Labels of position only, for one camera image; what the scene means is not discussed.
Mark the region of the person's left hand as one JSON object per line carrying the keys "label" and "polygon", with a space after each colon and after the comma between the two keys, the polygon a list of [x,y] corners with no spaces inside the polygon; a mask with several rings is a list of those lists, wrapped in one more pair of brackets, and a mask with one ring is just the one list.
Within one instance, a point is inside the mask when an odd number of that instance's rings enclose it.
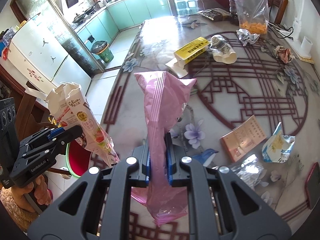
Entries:
{"label": "person's left hand", "polygon": [[43,175],[37,177],[33,182],[31,182],[24,188],[19,188],[17,186],[13,186],[11,188],[12,195],[17,206],[31,213],[35,213],[36,211],[26,200],[24,195],[32,192],[33,188],[35,188],[34,196],[38,204],[49,205],[51,203],[52,198],[50,195],[50,191],[48,190],[45,177]]}

